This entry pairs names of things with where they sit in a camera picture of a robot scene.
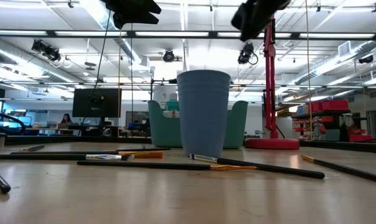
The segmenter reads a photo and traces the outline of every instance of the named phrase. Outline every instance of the table surface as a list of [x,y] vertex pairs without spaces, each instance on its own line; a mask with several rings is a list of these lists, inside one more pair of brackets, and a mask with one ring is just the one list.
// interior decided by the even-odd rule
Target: table surface
[[[27,146],[0,148],[0,153]],[[41,151],[141,148],[73,142]],[[321,171],[324,180],[264,171],[188,171],[78,166],[74,161],[0,161],[11,185],[0,223],[376,223],[376,182],[302,161],[300,153],[376,173],[376,154],[302,147],[225,150],[223,157]],[[181,149],[163,159],[191,161]]]

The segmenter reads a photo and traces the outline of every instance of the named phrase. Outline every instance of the ceiling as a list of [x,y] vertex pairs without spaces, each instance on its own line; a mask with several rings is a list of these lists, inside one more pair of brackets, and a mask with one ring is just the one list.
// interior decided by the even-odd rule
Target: ceiling
[[[74,8],[67,6],[68,1],[64,0],[7,0],[0,1],[0,29],[28,29],[28,30],[102,30],[84,4],[73,1]],[[156,0],[163,10],[157,25],[133,24],[125,25],[123,30],[234,30],[231,26],[231,19],[237,7],[243,1],[236,0]],[[181,2],[185,2],[185,22],[181,24]],[[309,32],[376,32],[375,1],[366,0],[308,0],[308,28]],[[306,8],[304,0],[292,0],[291,4],[284,11],[278,11],[275,15],[277,32],[306,32]],[[320,12],[315,9],[320,4]],[[32,57],[35,53],[31,50],[34,39],[30,37],[0,37],[9,45],[23,50]],[[41,38],[43,42],[67,56],[72,64],[70,68],[61,66],[64,72],[76,77],[82,82],[95,82],[98,66],[95,71],[86,71],[86,61],[99,65],[100,53],[103,47],[103,39],[89,40],[87,55],[87,39],[61,39]],[[161,61],[161,54],[170,49],[174,54],[183,58],[183,41],[181,39],[127,39],[133,51],[150,59],[150,66],[164,64]],[[276,80],[278,84],[288,84],[296,78],[297,74],[308,69],[307,54],[309,54],[310,66],[320,62],[337,52],[337,47],[345,41],[310,41],[309,48],[306,41],[276,41],[275,47],[279,60],[275,61]],[[258,48],[257,65],[239,65],[237,57],[244,43],[239,40],[225,39],[186,39],[188,56],[186,61],[190,70],[212,69],[228,73],[235,83],[251,83],[255,80],[264,80],[265,62],[262,54],[262,41],[252,41],[255,48]],[[149,82],[150,72],[133,72],[129,69],[129,61],[126,55],[121,55],[124,60],[119,67],[119,46],[108,38],[104,46],[104,58],[99,72],[100,77],[121,77],[131,79],[134,82]],[[38,58],[45,61],[45,57],[38,55]],[[177,73],[183,71],[182,62],[173,62],[168,65]],[[360,65],[365,69],[370,65]],[[338,67],[313,81],[316,85],[326,85],[330,80],[335,80],[352,73],[354,63],[349,62],[343,67]],[[155,78],[161,79],[162,74],[154,71]]]

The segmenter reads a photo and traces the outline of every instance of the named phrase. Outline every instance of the cable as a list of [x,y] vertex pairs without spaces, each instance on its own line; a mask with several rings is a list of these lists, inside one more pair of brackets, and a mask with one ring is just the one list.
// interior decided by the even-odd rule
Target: cable
[[285,137],[285,135],[282,133],[282,131],[279,129],[279,126],[277,126],[277,124],[276,124],[276,128],[278,129],[278,131],[280,132],[280,134],[282,134],[282,136],[283,136],[283,139],[285,139],[286,137]]
[[[131,61],[131,124],[134,125],[134,86],[133,86],[134,80],[132,79],[132,38],[131,38],[130,61]],[[131,138],[134,138],[134,130],[133,132],[131,132]]]
[[22,121],[19,121],[18,119],[13,118],[12,116],[8,116],[8,115],[1,114],[1,113],[0,113],[0,117],[11,119],[11,120],[13,120],[13,121],[15,121],[15,122],[17,122],[18,124],[21,125],[20,131],[8,131],[7,129],[0,126],[0,132],[5,133],[5,134],[9,134],[9,135],[21,135],[22,133],[25,132],[26,126]]
[[256,64],[258,63],[258,61],[259,61],[258,56],[257,56],[256,54],[253,54],[253,55],[257,58],[257,61],[256,61],[255,63],[251,63],[251,62],[249,61],[249,64],[250,64],[250,65],[256,65]]
[[91,100],[92,100],[92,98],[93,98],[93,95],[94,95],[94,92],[95,92],[96,86],[98,85],[98,82],[99,82],[99,71],[100,71],[100,69],[101,69],[101,62],[102,62],[102,57],[103,57],[103,51],[104,51],[104,49],[105,49],[106,38],[108,37],[108,29],[109,29],[109,21],[110,21],[110,20],[111,20],[111,11],[109,10],[108,24],[106,25],[106,31],[105,31],[105,36],[104,36],[104,39],[103,39],[103,46],[102,46],[101,56],[100,56],[100,58],[99,58],[98,74],[96,75],[95,86],[94,86],[93,92],[92,92],[92,94],[91,94],[91,96],[89,97],[89,100],[88,100],[88,102],[87,102],[86,111],[85,111],[85,113],[84,113],[84,118],[83,118],[83,121],[82,121],[81,124],[80,124],[80,129],[78,130],[78,134],[77,134],[77,136],[80,135],[81,130],[83,129],[84,121],[85,121],[85,119],[86,119],[87,111],[88,111],[88,108],[89,108],[89,103],[91,102]]

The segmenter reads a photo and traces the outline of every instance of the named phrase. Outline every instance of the black light fixture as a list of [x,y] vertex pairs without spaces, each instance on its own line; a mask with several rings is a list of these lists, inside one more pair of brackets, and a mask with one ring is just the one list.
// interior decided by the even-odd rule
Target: black light fixture
[[372,63],[374,60],[373,55],[358,60],[359,63]]
[[53,48],[42,42],[42,40],[34,40],[32,50],[36,53],[43,53],[52,62],[59,62],[62,58],[58,49]]
[[[240,55],[237,58],[237,62],[239,62],[239,64],[241,65],[250,63],[250,59],[253,56],[257,57],[256,54],[254,54],[254,46],[252,45],[252,43],[248,42],[244,45],[243,49],[240,51]],[[250,64],[255,65],[256,63],[258,63],[258,57],[257,57],[257,62],[250,63]]]
[[166,50],[163,55],[163,60],[165,62],[173,62],[175,59],[175,55],[172,50]]

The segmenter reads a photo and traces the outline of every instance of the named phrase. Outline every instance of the black monitor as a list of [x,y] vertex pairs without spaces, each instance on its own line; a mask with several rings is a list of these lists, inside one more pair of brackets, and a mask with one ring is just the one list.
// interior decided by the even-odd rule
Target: black monitor
[[121,91],[117,88],[75,89],[73,117],[119,118]]

